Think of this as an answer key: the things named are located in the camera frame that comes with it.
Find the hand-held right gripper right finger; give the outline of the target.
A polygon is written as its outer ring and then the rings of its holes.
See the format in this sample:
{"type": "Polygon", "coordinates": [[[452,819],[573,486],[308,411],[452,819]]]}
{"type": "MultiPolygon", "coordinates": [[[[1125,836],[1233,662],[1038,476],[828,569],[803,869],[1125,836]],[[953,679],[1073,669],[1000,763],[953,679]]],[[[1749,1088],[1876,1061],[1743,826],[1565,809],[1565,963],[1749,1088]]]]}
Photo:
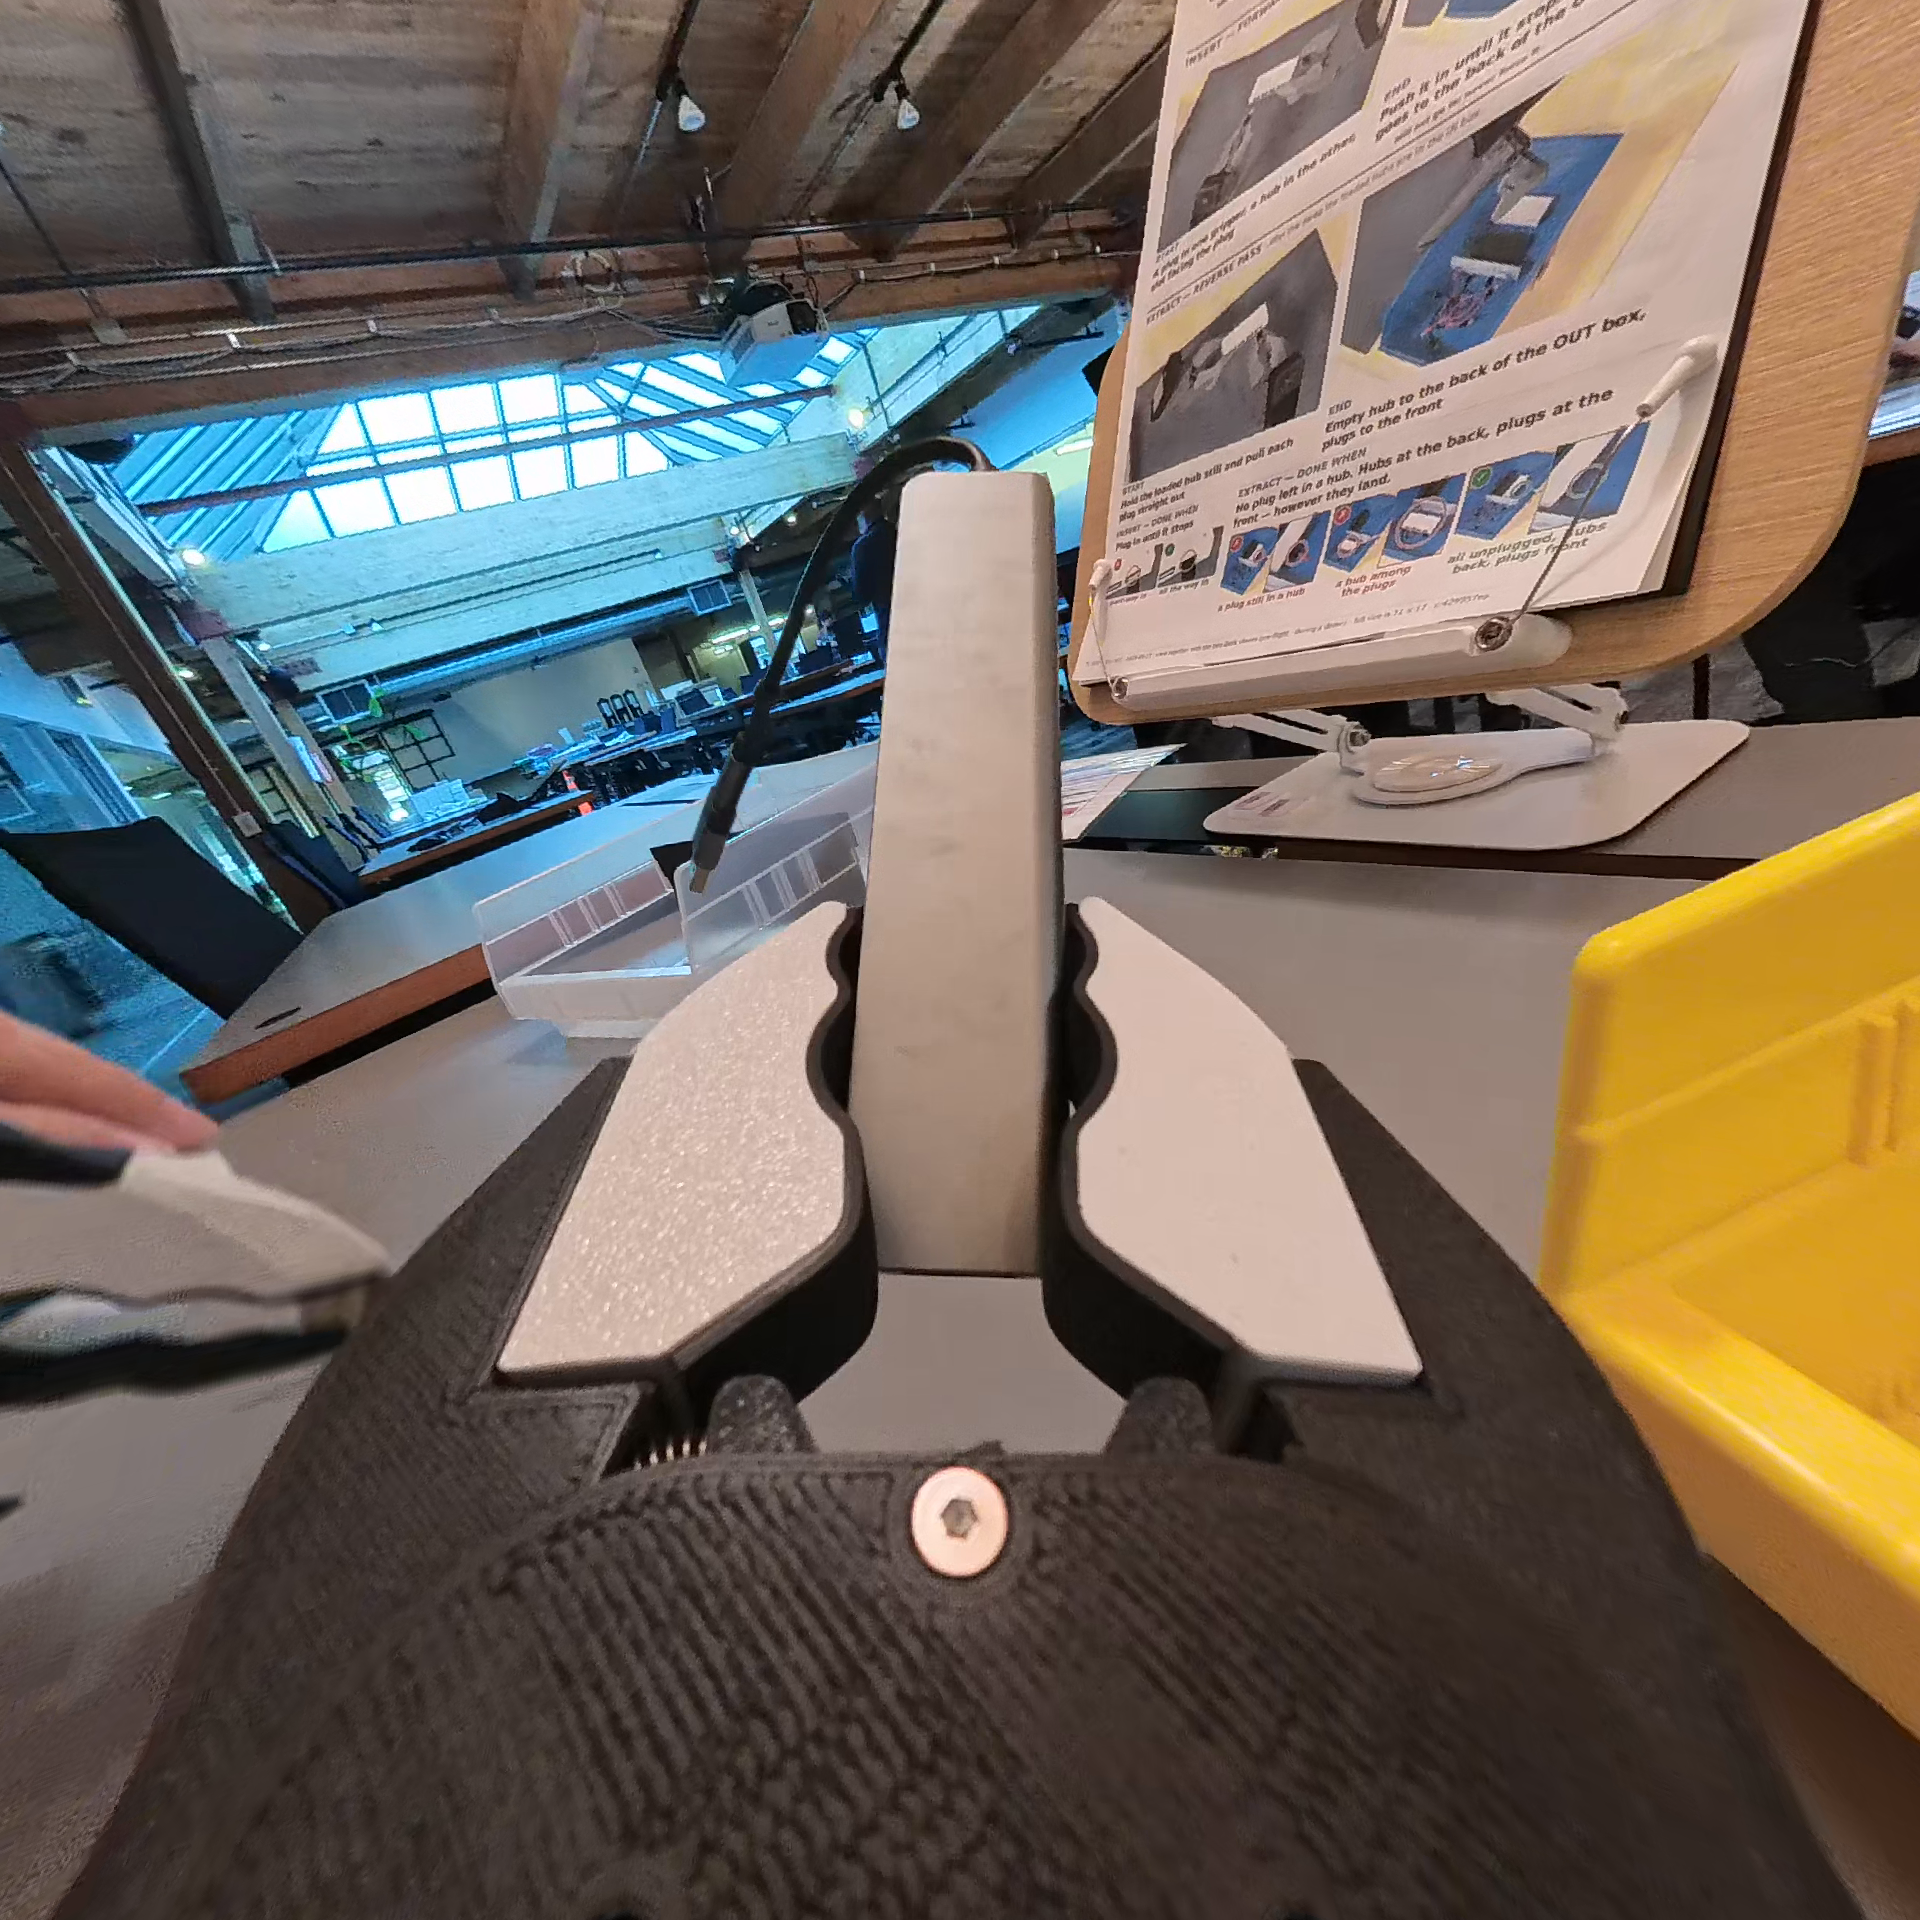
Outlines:
{"type": "Polygon", "coordinates": [[[1100,1385],[1402,1392],[1423,1359],[1290,1048],[1109,899],[1068,909],[1042,1311],[1100,1385]]]}

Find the yellow plastic bin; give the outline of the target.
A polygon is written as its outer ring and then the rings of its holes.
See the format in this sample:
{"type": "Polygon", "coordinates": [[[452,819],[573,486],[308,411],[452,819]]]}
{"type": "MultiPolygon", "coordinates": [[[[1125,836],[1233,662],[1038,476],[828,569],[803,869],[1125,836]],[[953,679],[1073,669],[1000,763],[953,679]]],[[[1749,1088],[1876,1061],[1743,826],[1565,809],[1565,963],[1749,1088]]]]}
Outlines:
{"type": "Polygon", "coordinates": [[[1916,796],[1586,943],[1538,1283],[1705,1555],[1916,1733],[1916,796]]]}

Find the grey usb hub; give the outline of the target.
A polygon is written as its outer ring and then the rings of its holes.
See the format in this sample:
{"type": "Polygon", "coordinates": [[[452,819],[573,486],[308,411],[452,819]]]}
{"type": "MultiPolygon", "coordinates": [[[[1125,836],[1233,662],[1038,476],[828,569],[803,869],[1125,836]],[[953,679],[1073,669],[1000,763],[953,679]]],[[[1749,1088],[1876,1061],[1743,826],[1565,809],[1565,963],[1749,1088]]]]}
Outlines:
{"type": "Polygon", "coordinates": [[[1063,951],[1056,548],[1033,471],[900,496],[848,1112],[878,1259],[1033,1276],[1063,951]]]}

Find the ceiling projector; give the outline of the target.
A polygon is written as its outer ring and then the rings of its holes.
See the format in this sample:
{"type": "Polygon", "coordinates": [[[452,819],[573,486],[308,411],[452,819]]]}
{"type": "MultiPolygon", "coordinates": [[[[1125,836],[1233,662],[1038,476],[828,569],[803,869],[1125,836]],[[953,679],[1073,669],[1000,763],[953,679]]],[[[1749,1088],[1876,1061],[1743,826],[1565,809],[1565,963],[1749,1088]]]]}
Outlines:
{"type": "Polygon", "coordinates": [[[716,338],[725,383],[745,389],[796,383],[823,346],[819,308],[780,279],[750,279],[733,288],[716,338]]]}

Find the printed instruction sheet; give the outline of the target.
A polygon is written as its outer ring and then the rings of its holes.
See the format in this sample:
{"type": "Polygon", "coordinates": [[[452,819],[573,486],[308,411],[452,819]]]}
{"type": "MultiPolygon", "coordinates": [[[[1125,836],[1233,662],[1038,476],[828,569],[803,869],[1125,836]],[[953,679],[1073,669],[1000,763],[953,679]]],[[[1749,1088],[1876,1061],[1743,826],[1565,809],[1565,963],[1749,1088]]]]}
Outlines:
{"type": "Polygon", "coordinates": [[[1070,679],[1688,586],[1809,35],[1810,2],[1178,2],[1070,679]]]}

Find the paper with red label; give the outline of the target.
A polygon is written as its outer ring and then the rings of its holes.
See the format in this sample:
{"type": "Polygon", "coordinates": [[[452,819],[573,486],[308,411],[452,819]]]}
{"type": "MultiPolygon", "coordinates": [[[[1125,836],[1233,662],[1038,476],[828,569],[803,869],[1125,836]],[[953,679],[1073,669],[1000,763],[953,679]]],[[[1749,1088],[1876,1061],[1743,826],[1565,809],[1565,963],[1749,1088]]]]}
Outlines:
{"type": "Polygon", "coordinates": [[[1059,766],[1063,843],[1076,843],[1110,803],[1172,753],[1178,753],[1178,746],[1136,746],[1110,753],[1066,758],[1059,766]]]}

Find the glass skylight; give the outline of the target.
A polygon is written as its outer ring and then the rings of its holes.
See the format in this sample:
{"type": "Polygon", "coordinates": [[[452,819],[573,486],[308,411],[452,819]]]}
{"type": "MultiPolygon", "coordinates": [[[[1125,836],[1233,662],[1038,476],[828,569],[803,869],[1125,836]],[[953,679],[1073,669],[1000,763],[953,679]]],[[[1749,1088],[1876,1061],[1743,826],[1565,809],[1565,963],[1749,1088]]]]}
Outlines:
{"type": "Polygon", "coordinates": [[[679,352],[155,429],[108,476],[189,563],[229,563],[803,441],[872,445],[1039,312],[853,325],[755,381],[679,352]]]}

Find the clear plastic tray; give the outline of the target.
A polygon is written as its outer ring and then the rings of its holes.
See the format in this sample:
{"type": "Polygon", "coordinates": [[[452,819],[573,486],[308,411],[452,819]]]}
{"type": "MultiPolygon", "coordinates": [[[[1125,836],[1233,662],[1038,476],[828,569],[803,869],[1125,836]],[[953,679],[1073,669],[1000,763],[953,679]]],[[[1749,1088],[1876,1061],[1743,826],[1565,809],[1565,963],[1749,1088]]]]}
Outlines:
{"type": "Polygon", "coordinates": [[[513,1019],[570,1041],[629,1041],[689,991],[823,902],[860,905],[878,748],[759,769],[702,892],[682,876],[692,826],[613,841],[475,905],[490,988],[513,1019]]]}

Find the person's left hand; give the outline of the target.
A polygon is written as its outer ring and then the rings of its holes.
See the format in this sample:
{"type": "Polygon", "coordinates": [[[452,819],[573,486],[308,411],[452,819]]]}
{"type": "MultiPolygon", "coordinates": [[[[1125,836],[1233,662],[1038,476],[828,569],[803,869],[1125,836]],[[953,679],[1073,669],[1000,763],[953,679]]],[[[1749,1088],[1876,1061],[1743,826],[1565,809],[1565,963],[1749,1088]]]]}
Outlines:
{"type": "Polygon", "coordinates": [[[220,1128],[138,1075],[2,1013],[2,1122],[62,1148],[198,1155],[220,1128]]]}

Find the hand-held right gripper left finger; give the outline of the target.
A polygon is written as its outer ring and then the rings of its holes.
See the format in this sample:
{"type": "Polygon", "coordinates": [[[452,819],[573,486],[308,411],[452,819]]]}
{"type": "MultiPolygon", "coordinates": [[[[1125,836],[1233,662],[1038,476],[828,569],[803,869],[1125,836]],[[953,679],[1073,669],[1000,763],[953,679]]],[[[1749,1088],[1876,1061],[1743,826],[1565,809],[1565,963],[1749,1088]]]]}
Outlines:
{"type": "Polygon", "coordinates": [[[500,1345],[508,1382],[805,1398],[878,1319],[845,1108],[860,909],[823,902],[638,1046],[500,1345]]]}

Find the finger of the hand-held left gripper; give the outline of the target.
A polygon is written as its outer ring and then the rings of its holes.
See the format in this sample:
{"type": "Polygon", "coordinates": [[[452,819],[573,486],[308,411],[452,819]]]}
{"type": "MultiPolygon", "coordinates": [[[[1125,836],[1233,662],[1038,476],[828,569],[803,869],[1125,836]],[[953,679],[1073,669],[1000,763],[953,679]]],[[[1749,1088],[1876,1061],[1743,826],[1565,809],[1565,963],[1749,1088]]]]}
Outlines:
{"type": "Polygon", "coordinates": [[[220,1151],[165,1155],[110,1146],[5,1146],[5,1185],[125,1191],[199,1226],[250,1259],[266,1288],[202,1288],[205,1298],[308,1303],[379,1283],[395,1258],[333,1212],[236,1173],[220,1151]]]}
{"type": "Polygon", "coordinates": [[[360,1288],[249,1298],[108,1298],[55,1288],[2,1301],[2,1401],[65,1402],[103,1392],[179,1393],[326,1358],[360,1322],[360,1288]]]}

